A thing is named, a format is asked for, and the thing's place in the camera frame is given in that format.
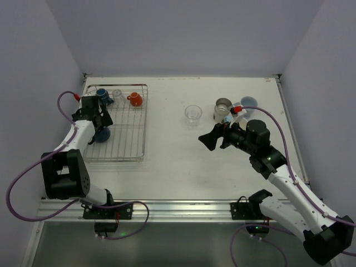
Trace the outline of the light blue cup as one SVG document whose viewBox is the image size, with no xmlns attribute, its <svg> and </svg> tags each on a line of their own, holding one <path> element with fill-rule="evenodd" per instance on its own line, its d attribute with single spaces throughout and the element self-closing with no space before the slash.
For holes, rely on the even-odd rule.
<svg viewBox="0 0 356 267">
<path fill-rule="evenodd" d="M 230 123 L 232 120 L 233 120 L 233 117 L 231 117 L 231 116 L 226 116 L 226 117 L 224 118 L 224 122 L 225 122 L 225 123 Z"/>
</svg>

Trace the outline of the dark blue mug front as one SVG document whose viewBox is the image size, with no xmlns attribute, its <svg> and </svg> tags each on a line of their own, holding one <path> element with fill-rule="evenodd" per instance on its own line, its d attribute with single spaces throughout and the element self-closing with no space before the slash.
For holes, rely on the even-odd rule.
<svg viewBox="0 0 356 267">
<path fill-rule="evenodd" d="M 103 128 L 102 130 L 95 133 L 93 139 L 94 142 L 103 143 L 106 142 L 111 136 L 111 131 L 108 127 Z"/>
</svg>

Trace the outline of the dark blue mug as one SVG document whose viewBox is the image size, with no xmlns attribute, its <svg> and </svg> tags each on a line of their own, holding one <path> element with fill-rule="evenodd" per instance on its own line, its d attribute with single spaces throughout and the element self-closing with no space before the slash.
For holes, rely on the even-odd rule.
<svg viewBox="0 0 356 267">
<path fill-rule="evenodd" d="M 106 142 L 111 136 L 111 131 L 108 127 L 103 128 L 102 130 L 95 133 L 93 139 L 94 142 L 103 143 Z"/>
<path fill-rule="evenodd" d="M 108 91 L 104 88 L 99 88 L 98 90 L 96 90 L 96 96 L 106 106 L 112 105 L 114 103 L 114 100 L 110 97 Z"/>
</svg>

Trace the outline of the clear plastic cup front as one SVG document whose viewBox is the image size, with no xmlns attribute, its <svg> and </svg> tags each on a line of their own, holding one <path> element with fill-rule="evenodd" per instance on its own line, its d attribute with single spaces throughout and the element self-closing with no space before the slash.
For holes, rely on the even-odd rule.
<svg viewBox="0 0 356 267">
<path fill-rule="evenodd" d="M 186 124 L 190 128 L 197 127 L 202 117 L 202 109 L 197 105 L 190 105 L 185 108 Z"/>
</svg>

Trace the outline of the grey ceramic mug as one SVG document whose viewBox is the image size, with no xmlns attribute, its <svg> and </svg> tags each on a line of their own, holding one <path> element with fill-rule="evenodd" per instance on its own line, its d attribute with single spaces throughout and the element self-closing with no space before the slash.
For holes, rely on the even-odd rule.
<svg viewBox="0 0 356 267">
<path fill-rule="evenodd" d="M 240 102 L 244 107 L 258 107 L 257 100 L 255 98 L 251 97 L 251 96 L 243 97 Z M 250 116 L 254 112 L 254 109 L 253 108 L 246 108 L 245 111 L 246 111 L 245 118 L 250 118 Z"/>
</svg>

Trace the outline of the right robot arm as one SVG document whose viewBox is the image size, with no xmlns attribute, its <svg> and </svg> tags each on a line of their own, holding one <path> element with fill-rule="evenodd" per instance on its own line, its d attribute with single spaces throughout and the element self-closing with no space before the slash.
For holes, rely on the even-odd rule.
<svg viewBox="0 0 356 267">
<path fill-rule="evenodd" d="M 252 168 L 277 187 L 290 201 L 285 206 L 272 193 L 260 190 L 249 197 L 254 212 L 277 221 L 302 241 L 307 254 L 325 265 L 344 254 L 352 243 L 354 222 L 340 217 L 323 203 L 295 174 L 286 157 L 270 144 L 270 131 L 261 120 L 251 120 L 246 128 L 217 123 L 211 132 L 199 136 L 210 151 L 222 138 L 221 149 L 229 146 L 247 153 Z"/>
</svg>

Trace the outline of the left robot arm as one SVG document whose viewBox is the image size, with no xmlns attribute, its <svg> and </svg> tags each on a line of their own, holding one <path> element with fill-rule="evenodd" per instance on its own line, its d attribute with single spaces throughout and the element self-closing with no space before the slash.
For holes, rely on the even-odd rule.
<svg viewBox="0 0 356 267">
<path fill-rule="evenodd" d="M 106 104 L 97 96 L 83 96 L 80 108 L 72 115 L 71 128 L 54 150 L 54 155 L 41 156 L 41 168 L 46 195 L 49 199 L 80 199 L 95 206 L 112 206 L 108 189 L 91 184 L 83 153 L 95 135 L 110 125 L 112 119 Z"/>
</svg>

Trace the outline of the dark blue mug rear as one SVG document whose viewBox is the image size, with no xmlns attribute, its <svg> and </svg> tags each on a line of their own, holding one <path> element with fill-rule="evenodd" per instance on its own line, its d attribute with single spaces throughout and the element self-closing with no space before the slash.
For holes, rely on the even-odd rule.
<svg viewBox="0 0 356 267">
<path fill-rule="evenodd" d="M 114 103 L 114 100 L 110 97 L 108 91 L 104 88 L 99 88 L 98 90 L 96 90 L 96 96 L 106 106 L 112 105 Z"/>
</svg>

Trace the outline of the clear glass cup rear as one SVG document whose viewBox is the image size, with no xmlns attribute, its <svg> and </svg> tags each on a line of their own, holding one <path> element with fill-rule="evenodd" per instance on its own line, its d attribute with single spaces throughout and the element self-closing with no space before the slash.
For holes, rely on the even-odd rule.
<svg viewBox="0 0 356 267">
<path fill-rule="evenodd" d="M 125 103 L 125 97 L 120 89 L 112 91 L 113 107 L 118 108 L 121 104 Z"/>
</svg>

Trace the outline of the orange ceramic cup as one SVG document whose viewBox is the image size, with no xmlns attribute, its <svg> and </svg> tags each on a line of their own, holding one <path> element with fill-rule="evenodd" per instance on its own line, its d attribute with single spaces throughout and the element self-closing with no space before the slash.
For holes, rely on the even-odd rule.
<svg viewBox="0 0 356 267">
<path fill-rule="evenodd" d="M 140 107 L 143 104 L 143 98 L 137 92 L 133 92 L 127 96 L 127 100 L 129 100 L 130 104 L 133 107 Z"/>
</svg>

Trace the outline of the black right controller box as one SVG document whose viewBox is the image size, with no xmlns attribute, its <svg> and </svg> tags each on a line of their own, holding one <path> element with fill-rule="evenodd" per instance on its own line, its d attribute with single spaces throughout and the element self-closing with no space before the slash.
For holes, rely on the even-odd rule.
<svg viewBox="0 0 356 267">
<path fill-rule="evenodd" d="M 247 223 L 246 230 L 252 236 L 256 236 L 258 238 L 265 238 L 269 233 L 268 226 L 269 224 L 267 222 L 259 224 Z"/>
</svg>

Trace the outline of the black controller box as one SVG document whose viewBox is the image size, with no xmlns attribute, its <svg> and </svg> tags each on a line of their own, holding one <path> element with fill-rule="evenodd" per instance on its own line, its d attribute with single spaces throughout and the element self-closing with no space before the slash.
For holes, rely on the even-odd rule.
<svg viewBox="0 0 356 267">
<path fill-rule="evenodd" d="M 246 230 L 252 236 L 256 236 L 258 238 L 265 238 L 269 233 L 268 226 L 269 224 L 267 222 L 259 224 L 247 223 Z"/>
<path fill-rule="evenodd" d="M 94 232 L 96 234 L 109 234 L 109 233 L 115 233 L 118 229 L 118 223 L 117 222 L 96 222 L 94 223 Z"/>
</svg>

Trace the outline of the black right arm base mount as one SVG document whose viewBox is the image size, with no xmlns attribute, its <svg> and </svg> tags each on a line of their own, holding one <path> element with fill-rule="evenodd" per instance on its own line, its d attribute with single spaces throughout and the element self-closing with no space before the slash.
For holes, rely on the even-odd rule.
<svg viewBox="0 0 356 267">
<path fill-rule="evenodd" d="M 230 203 L 230 213 L 233 220 L 264 220 L 266 216 L 260 210 L 259 205 L 267 197 L 273 194 L 262 189 L 249 197 L 241 196 L 235 202 Z"/>
</svg>

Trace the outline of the aluminium frame rail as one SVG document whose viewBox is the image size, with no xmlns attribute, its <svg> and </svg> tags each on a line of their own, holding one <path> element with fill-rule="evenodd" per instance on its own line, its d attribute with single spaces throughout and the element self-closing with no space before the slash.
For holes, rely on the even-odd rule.
<svg viewBox="0 0 356 267">
<path fill-rule="evenodd" d="M 149 208 L 148 222 L 182 222 L 182 223 L 206 223 L 206 222 L 230 222 L 230 221 L 264 221 L 265 216 L 252 215 L 248 211 L 247 201 L 239 201 L 239 208 L 235 208 L 236 201 L 146 201 Z M 68 201 L 59 200 L 41 200 L 37 217 L 45 217 L 53 214 L 68 204 Z M 286 211 L 295 211 L 297 209 L 288 201 L 280 201 L 276 204 L 276 209 L 283 208 Z M 79 219 L 96 220 L 96 221 L 113 221 L 115 219 L 109 216 L 109 213 L 114 211 L 104 211 L 103 216 L 99 219 L 98 215 L 90 217 L 87 215 L 89 209 L 84 208 L 84 204 L 77 202 L 68 207 L 58 215 L 48 219 L 52 221 L 75 221 Z M 130 207 L 125 207 L 123 211 L 118 212 L 118 221 L 131 220 L 132 222 L 145 221 L 147 210 L 142 204 L 132 204 Z"/>
</svg>

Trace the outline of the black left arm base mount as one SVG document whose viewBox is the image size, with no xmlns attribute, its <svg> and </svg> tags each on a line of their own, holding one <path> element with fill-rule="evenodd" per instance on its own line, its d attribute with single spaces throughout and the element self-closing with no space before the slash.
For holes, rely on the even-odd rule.
<svg viewBox="0 0 356 267">
<path fill-rule="evenodd" d="M 81 201 L 84 208 L 83 218 L 91 220 L 131 220 L 133 213 L 133 203 L 117 202 L 99 206 Z"/>
</svg>

